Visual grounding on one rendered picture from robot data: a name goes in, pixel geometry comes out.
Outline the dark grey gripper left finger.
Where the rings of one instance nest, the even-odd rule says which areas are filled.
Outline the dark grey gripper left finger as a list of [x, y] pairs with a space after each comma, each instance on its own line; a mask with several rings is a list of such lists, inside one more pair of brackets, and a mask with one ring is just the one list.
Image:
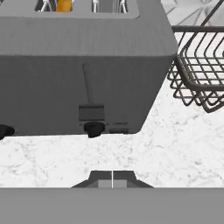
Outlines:
[[91, 171], [88, 179], [74, 185], [73, 188], [110, 188], [111, 186], [111, 171]]

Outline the grey toaster lever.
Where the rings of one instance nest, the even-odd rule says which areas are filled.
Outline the grey toaster lever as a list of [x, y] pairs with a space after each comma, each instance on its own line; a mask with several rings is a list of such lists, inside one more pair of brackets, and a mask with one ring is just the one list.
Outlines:
[[104, 106], [101, 104], [85, 104], [79, 106], [80, 121], [103, 121]]

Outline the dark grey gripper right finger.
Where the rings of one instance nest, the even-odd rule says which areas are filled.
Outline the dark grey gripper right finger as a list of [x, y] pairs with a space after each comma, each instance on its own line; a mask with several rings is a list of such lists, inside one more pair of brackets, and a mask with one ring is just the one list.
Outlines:
[[152, 185], [144, 183], [136, 178], [133, 171], [113, 171], [114, 188], [152, 188]]

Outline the grey toaster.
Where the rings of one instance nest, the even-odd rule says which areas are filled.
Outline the grey toaster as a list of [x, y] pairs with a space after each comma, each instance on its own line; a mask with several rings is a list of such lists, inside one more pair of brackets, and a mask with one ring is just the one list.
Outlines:
[[[92, 1], [0, 3], [0, 139], [141, 130], [178, 51], [171, 25], [161, 0], [124, 0], [119, 13]], [[85, 104], [104, 120], [80, 121]]]

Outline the orange-brown bread slice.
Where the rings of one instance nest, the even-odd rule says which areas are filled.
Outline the orange-brown bread slice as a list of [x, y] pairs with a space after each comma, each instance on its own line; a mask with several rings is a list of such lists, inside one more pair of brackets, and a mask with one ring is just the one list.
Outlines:
[[72, 8], [72, 0], [58, 0], [56, 7], [57, 12], [70, 12]]

